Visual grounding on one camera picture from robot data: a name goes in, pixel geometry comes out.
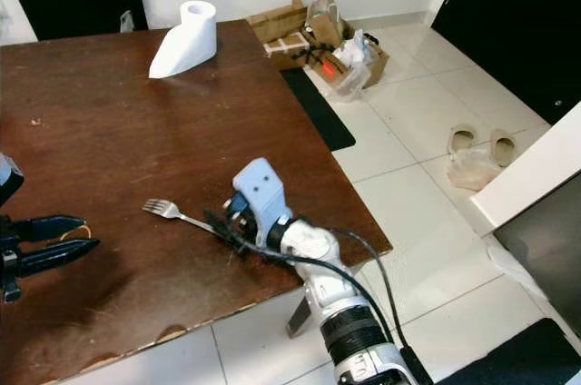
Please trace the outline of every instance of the toilet paper roll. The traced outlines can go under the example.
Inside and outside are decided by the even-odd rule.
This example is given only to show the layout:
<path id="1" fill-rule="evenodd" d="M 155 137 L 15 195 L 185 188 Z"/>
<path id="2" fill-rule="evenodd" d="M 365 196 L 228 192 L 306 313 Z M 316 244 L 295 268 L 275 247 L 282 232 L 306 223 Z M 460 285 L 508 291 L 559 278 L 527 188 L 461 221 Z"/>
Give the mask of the toilet paper roll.
<path id="1" fill-rule="evenodd" d="M 180 6 L 182 22 L 163 38 L 149 68 L 150 78 L 191 69 L 216 55 L 216 8 L 203 1 Z"/>

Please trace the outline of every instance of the black mat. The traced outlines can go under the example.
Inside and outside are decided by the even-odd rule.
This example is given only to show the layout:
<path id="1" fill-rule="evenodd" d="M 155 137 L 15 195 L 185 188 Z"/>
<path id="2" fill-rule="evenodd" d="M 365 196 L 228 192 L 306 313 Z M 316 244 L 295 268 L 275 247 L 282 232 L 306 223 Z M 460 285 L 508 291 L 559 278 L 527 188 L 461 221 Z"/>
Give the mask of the black mat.
<path id="1" fill-rule="evenodd" d="M 302 69 L 281 71 L 290 89 L 310 117 L 330 151 L 355 144 L 355 137 L 335 114 Z"/>
<path id="2" fill-rule="evenodd" d="M 560 385 L 579 370 L 581 358 L 563 332 L 543 319 L 438 384 Z"/>

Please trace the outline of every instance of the robotic arm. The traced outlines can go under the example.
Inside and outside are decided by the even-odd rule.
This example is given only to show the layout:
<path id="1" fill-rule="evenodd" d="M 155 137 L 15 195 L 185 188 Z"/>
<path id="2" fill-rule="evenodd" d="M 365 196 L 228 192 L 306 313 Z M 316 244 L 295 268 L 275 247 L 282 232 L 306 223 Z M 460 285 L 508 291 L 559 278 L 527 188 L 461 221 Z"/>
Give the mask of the robotic arm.
<path id="1" fill-rule="evenodd" d="M 20 188 L 25 178 L 12 161 L 0 153 L 0 207 Z M 70 215 L 51 215 L 13 222 L 0 215 L 0 302 L 20 299 L 17 280 L 51 270 L 77 260 L 90 252 L 99 240 L 72 239 L 54 242 L 33 252 L 23 252 L 21 244 L 41 243 L 85 225 Z"/>
<path id="2" fill-rule="evenodd" d="M 292 218 L 282 182 L 264 158 L 252 161 L 232 183 L 236 193 L 224 204 L 226 222 L 207 213 L 209 224 L 239 249 L 287 257 L 285 261 L 294 265 L 305 282 L 305 298 L 335 365 L 338 384 L 433 383 L 412 350 L 410 364 L 421 382 L 414 378 L 391 342 L 389 329 L 373 315 L 369 295 L 363 296 L 356 282 L 346 279 L 352 278 L 340 260 L 337 239 L 329 231 Z"/>

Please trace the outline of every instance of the brown tabletop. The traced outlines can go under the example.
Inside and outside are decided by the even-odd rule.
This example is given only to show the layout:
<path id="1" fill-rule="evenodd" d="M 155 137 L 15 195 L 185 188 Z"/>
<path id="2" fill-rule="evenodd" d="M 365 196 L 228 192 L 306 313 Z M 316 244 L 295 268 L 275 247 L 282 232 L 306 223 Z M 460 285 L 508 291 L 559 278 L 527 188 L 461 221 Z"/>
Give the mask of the brown tabletop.
<path id="1" fill-rule="evenodd" d="M 218 25 L 207 63 L 151 80 L 164 34 L 0 51 L 0 150 L 25 174 L 2 213 L 77 215 L 102 240 L 81 260 L 22 280 L 23 298 L 2 305 L 3 385 L 65 378 L 298 287 L 289 268 L 232 256 L 211 234 L 141 210 L 160 197 L 202 218 L 254 158 L 270 161 L 295 213 L 390 249 L 246 22 Z M 343 240 L 341 255 L 348 265 L 369 258 Z"/>

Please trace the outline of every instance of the fork tines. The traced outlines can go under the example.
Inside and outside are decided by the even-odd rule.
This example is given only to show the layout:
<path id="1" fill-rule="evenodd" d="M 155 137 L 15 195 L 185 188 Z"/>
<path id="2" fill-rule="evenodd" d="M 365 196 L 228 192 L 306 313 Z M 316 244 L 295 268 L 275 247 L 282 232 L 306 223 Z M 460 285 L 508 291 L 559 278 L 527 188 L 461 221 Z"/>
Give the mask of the fork tines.
<path id="1" fill-rule="evenodd" d="M 148 199 L 142 207 L 142 210 L 149 212 L 161 211 L 169 201 L 164 199 Z"/>

